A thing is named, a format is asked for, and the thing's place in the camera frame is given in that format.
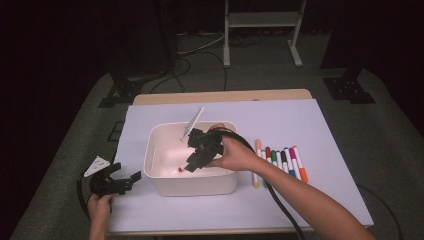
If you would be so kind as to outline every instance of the green marker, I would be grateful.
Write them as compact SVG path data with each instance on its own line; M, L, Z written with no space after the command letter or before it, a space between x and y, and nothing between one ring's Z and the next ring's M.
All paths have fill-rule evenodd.
M278 167L277 153L274 150L271 151L271 160L272 160L272 164Z

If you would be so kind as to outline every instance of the human hand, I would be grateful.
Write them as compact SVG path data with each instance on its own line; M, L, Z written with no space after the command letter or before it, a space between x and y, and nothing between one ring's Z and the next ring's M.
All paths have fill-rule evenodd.
M219 123L211 127L211 129L225 128L224 124ZM224 145L224 153L221 158L215 159L208 164L208 167L221 167L232 171L251 171L258 157L249 148L240 141L222 136L222 144Z
M87 208L91 219L90 239L105 239L109 225L111 201L112 195L100 198L95 193L88 199Z

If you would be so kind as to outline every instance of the orange marker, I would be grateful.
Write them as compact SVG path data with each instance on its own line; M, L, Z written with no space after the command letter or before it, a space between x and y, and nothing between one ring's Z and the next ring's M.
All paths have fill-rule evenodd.
M293 150L296 155L297 164L299 165L300 177L302 178L302 181L308 182L308 175L306 174L306 170L303 167L302 160L300 159L299 150L296 146L293 146Z
M261 140L256 139L256 154L261 157ZM253 175L253 187L257 188L259 187L259 177L255 173L252 173Z

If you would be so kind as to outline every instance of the human arm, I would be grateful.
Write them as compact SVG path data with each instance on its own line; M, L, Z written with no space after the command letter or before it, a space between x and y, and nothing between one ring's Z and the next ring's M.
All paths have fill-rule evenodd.
M93 193L88 199L87 208L90 215L90 240L105 240L109 226L110 205L112 195L99 197Z
M223 136L222 142L223 157L209 166L258 174L325 239L375 239L347 209L323 192L259 158L238 140Z

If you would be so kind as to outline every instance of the gray carpet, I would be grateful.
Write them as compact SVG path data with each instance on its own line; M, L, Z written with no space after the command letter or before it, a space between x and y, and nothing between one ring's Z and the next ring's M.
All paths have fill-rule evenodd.
M395 214L404 239L424 239L424 141L372 73L363 70L359 82L375 104L350 104L334 101L326 89L324 77L338 77L344 69L320 70L328 35L301 35L298 50L304 66L296 68L286 45L288 36L262 37L248 48L231 48L231 67L227 69L227 90L306 88L317 99L329 128L356 183L383 199ZM204 37L182 38L180 48L188 50L210 41ZM222 57L221 47L207 51ZM190 70L180 77L186 92L222 91L224 71L210 54L185 57ZM178 62L175 73L186 69ZM148 93L161 80L149 82ZM80 209L76 180L80 172L100 155L111 159L117 142L108 141L117 121L124 121L128 105L98 108L112 87L109 75L99 79L63 140L36 195L17 226L12 239L86 239L89 222ZM175 80L155 93L180 92ZM378 239L399 239L389 211L373 194L360 188L375 225L370 231ZM306 233L307 239L320 239ZM292 235L252 236L254 239L292 239ZM247 239L247 236L222 236L220 239ZM152 239L120 237L110 239ZM185 239L219 239L190 237Z

